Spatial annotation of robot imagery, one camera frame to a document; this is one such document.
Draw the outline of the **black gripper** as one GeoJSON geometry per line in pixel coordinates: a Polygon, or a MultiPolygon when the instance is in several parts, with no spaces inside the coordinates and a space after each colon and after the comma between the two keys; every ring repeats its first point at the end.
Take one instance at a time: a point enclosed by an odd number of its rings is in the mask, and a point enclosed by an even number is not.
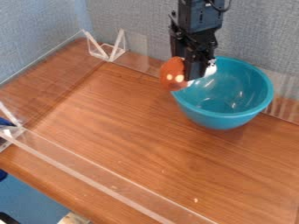
{"type": "Polygon", "coordinates": [[[184,59],[187,81],[217,71],[215,33],[221,27],[225,12],[225,0],[177,0],[177,10],[169,14],[171,52],[173,57],[184,59]]]}

